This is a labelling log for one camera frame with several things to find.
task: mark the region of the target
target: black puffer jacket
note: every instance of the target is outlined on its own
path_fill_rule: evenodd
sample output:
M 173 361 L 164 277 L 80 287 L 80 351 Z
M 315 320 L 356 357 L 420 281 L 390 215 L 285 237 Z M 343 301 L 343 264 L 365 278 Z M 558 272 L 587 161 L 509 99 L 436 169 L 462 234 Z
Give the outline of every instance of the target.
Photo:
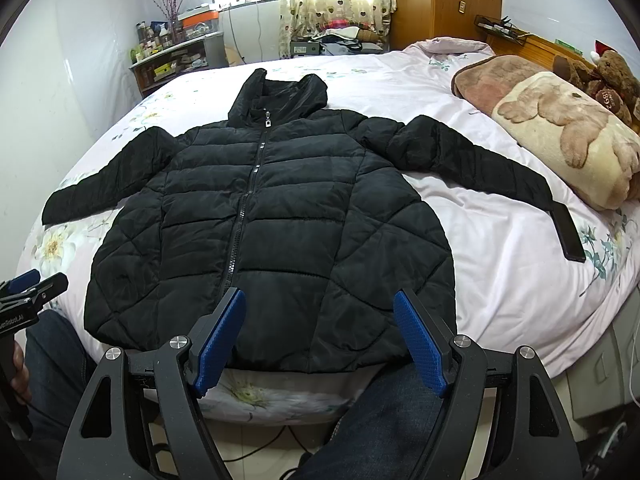
M 228 121 L 176 138 L 150 128 L 50 197 L 44 224 L 135 193 L 95 255 L 87 330 L 157 348 L 231 285 L 248 305 L 235 368 L 336 372 L 403 358 L 391 309 L 404 286 L 455 330 L 447 239 L 401 171 L 550 211 L 545 179 L 425 116 L 404 125 L 325 110 L 315 75 L 265 76 L 258 69 L 244 83 Z

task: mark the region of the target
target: blue textured pad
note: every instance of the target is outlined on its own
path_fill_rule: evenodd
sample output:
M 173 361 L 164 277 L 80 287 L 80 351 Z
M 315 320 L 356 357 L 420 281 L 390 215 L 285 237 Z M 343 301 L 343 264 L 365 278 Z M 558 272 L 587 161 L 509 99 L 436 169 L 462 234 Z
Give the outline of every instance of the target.
M 9 294 L 20 294 L 38 283 L 40 283 L 40 273 L 36 269 L 31 269 L 12 279 L 6 286 L 6 290 Z
M 226 308 L 220 321 L 212 330 L 204 349 L 200 354 L 198 366 L 198 378 L 193 387 L 201 395 L 218 384 L 220 374 L 229 359 L 231 349 L 236 343 L 238 333 L 244 323 L 246 314 L 246 301 L 244 292 L 238 290 Z
M 394 317 L 414 358 L 422 383 L 439 397 L 443 397 L 447 390 L 447 381 L 442 374 L 440 352 L 402 291 L 394 298 Z

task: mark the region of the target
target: zipper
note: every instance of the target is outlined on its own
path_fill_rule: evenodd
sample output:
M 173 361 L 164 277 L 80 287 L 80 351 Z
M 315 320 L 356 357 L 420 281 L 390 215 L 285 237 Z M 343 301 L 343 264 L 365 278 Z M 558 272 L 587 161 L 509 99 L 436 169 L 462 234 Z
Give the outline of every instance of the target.
M 271 113 L 265 110 L 264 128 L 260 135 L 260 143 L 258 144 L 258 151 L 255 154 L 254 167 L 251 170 L 249 176 L 249 185 L 245 194 L 240 199 L 240 210 L 238 211 L 238 217 L 236 218 L 236 225 L 233 230 L 233 242 L 231 245 L 231 251 L 229 253 L 228 265 L 226 266 L 226 277 L 220 293 L 218 294 L 218 300 L 222 298 L 226 290 L 231 286 L 231 280 L 234 276 L 234 270 L 236 270 L 236 258 L 238 257 L 238 246 L 240 245 L 240 237 L 242 235 L 242 226 L 244 225 L 244 213 L 246 211 L 246 203 L 249 197 L 254 193 L 255 182 L 257 180 L 258 171 L 260 170 L 260 164 L 262 162 L 262 154 L 267 141 L 267 129 L 271 127 Z

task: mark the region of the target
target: mattress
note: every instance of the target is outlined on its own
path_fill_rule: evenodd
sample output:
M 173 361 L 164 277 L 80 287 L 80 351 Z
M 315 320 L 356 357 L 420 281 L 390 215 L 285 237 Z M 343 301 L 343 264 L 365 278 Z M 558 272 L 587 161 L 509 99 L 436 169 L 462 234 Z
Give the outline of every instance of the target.
M 110 128 L 60 187 L 96 173 L 150 126 L 177 136 L 226 119 L 242 83 L 258 66 L 267 69 L 271 79 L 317 74 L 328 85 L 329 108 L 402 122 L 419 114 L 432 116 L 472 142 L 541 173 L 554 199 L 565 203 L 572 215 L 587 256 L 584 264 L 564 258 L 545 212 L 464 189 L 433 174 L 405 174 L 437 213 L 449 240 L 459 333 L 502 351 L 528 344 L 555 376 L 600 338 L 638 282 L 640 206 L 627 202 L 616 211 L 596 213 L 497 123 L 451 94 L 457 70 L 492 54 L 484 43 L 437 38 L 380 56 L 303 57 L 183 75 Z M 18 272 L 36 268 L 43 277 L 67 274 L 68 291 L 48 308 L 71 321 L 96 360 L 107 347 L 84 330 L 84 295 L 95 251 L 123 204 L 46 230 L 38 218 L 18 264 Z M 322 422 L 348 408 L 378 369 L 321 376 L 225 370 L 201 407 L 205 416 L 236 422 Z

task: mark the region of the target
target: jeans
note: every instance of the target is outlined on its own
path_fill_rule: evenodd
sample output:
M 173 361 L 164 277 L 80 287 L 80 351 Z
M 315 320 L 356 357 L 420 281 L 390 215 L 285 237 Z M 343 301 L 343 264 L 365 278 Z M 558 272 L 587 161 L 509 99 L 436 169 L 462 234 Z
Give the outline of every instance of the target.
M 34 438 L 64 442 L 95 363 L 71 323 L 52 310 L 27 329 L 25 363 Z M 422 386 L 414 364 L 386 366 L 340 420 L 331 440 L 291 480 L 408 478 L 440 413 L 441 400 Z

